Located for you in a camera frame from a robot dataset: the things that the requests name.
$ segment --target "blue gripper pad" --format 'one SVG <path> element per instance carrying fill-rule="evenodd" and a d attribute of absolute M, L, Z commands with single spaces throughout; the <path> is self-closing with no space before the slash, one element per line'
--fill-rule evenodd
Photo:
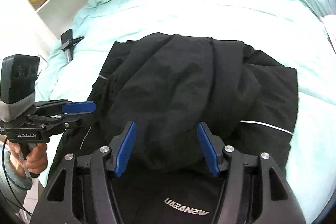
<path fill-rule="evenodd" d="M 137 139 L 137 133 L 137 124 L 133 122 L 116 156 L 114 175 L 117 178 L 119 178 L 121 174 L 124 173 L 126 170 L 126 166 L 131 156 L 135 140 Z"/>
<path fill-rule="evenodd" d="M 62 107 L 64 113 L 82 113 L 82 112 L 94 112 L 96 110 L 96 104 L 92 101 L 68 103 Z"/>
<path fill-rule="evenodd" d="M 206 123 L 199 123 L 197 126 L 197 137 L 199 141 L 199 146 L 202 149 L 203 155 L 205 157 L 207 166 L 209 171 L 215 176 L 219 176 L 219 167 L 218 167 L 218 159 L 217 154 L 215 152 L 214 147 L 212 146 L 209 137 L 207 136 L 207 133 L 205 132 L 202 124 L 204 124 L 206 127 Z"/>

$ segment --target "mint green duvet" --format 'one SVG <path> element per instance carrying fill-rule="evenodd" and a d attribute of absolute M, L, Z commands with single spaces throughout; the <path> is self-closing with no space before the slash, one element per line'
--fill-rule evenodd
<path fill-rule="evenodd" d="M 89 0 L 72 25 L 74 37 L 85 39 L 68 65 L 56 45 L 36 100 L 86 100 L 115 41 L 155 32 L 241 40 L 297 69 L 299 111 L 287 180 L 311 223 L 336 186 L 336 54 L 319 20 L 335 7 L 335 0 Z M 59 139 L 48 144 L 49 165 Z"/>

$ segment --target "shelf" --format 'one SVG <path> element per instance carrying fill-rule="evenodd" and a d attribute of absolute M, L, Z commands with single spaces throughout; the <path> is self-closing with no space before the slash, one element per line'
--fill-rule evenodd
<path fill-rule="evenodd" d="M 76 13 L 88 0 L 47 0 L 36 12 L 57 39 L 68 30 Z"/>

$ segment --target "sleeve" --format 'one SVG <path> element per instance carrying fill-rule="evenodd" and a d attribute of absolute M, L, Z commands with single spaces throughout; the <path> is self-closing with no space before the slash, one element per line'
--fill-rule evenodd
<path fill-rule="evenodd" d="M 9 156 L 11 155 L 10 152 L 5 152 L 4 155 L 4 163 L 5 163 L 5 169 L 6 173 L 9 179 L 9 183 L 13 189 L 13 192 L 15 193 L 17 199 L 20 201 L 21 204 L 24 203 L 27 190 L 31 189 L 33 183 L 30 178 L 22 178 L 19 175 L 16 174 L 16 172 L 13 170 L 12 165 L 9 161 Z M 2 168 L 0 168 L 0 190 L 2 191 L 3 195 L 5 198 L 8 198 L 11 202 L 14 204 L 17 204 L 17 206 L 20 207 L 20 205 L 17 203 L 15 200 L 15 197 L 13 196 L 11 189 L 8 186 L 6 177 L 5 177 L 5 172 Z M 8 202 L 9 205 L 13 208 L 13 210 L 18 213 L 20 208 L 13 205 L 11 202 Z"/>

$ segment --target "light blue bedding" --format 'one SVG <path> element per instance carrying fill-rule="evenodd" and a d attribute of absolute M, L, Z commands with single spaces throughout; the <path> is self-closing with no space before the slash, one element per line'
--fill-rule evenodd
<path fill-rule="evenodd" d="M 84 101 L 115 41 L 155 32 L 241 40 L 298 71 L 299 112 L 287 180 L 311 223 L 336 185 L 336 55 L 318 17 L 335 0 L 89 0 L 73 21 L 85 36 L 68 65 L 52 51 L 36 100 Z M 49 167 L 60 139 L 48 145 Z M 49 169 L 42 175 L 46 183 Z"/>

